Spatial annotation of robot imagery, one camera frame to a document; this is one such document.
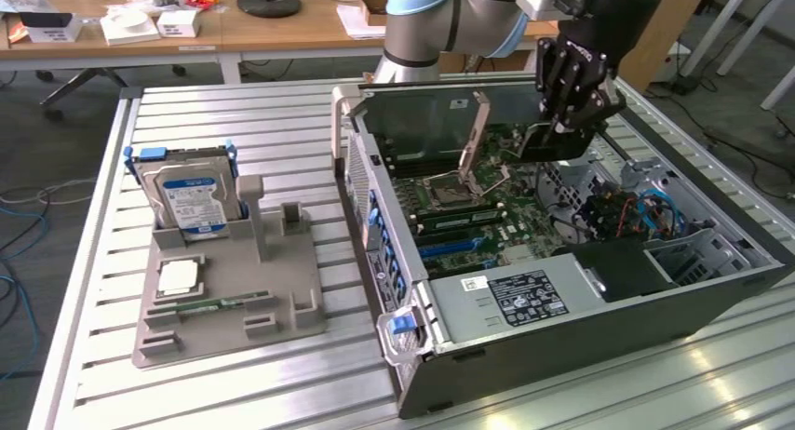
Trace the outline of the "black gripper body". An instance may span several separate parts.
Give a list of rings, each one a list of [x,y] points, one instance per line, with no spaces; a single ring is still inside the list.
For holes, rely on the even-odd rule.
[[[659,0],[580,0],[571,18],[557,23],[557,43],[587,58],[604,55],[607,68],[616,71],[657,7]]]

